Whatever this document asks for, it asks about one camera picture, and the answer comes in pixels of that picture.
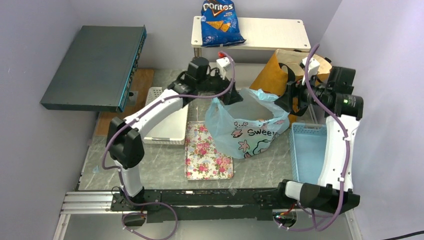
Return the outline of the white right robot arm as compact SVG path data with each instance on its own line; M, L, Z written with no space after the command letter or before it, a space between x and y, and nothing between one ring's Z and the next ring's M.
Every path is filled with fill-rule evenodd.
M360 203L353 192L352 156L357 128L363 117L364 100L353 95L356 70L335 66L325 86L315 86L319 80L312 70L309 81L297 80L288 71L285 93L275 104L295 116L302 116L309 105L325 111L326 144L323 165L314 183L283 180L275 194L276 203L287 208L299 201L303 207L331 214L344 213Z

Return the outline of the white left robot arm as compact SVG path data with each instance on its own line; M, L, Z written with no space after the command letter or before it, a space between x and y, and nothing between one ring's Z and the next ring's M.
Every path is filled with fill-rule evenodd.
M129 209L137 210L144 203L140 177L140 162L145 155L143 139L155 126L194 99L222 98L225 104L242 101L235 76L226 76L228 68L235 72L235 62L226 54L217 59L216 67L211 67L204 57L194 57L159 97L124 119L111 120L105 152L118 170L123 202Z

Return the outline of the light blue cartoon plastic bag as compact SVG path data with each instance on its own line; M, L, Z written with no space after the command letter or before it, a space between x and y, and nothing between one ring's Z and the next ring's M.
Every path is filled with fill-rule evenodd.
M289 113L274 102L278 95L243 88L242 101L224 105L211 100L204 125L216 149L232 158L245 159L266 151L289 128Z

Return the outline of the brown Trader Joe's tote bag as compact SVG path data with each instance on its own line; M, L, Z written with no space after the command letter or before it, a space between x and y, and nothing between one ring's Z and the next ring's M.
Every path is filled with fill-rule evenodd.
M296 82L295 86L300 87L305 74L300 63L308 55L308 52L277 49L249 88L281 97L286 92L287 83ZM319 63L317 78L325 82L333 68L331 61L317 54L312 58Z

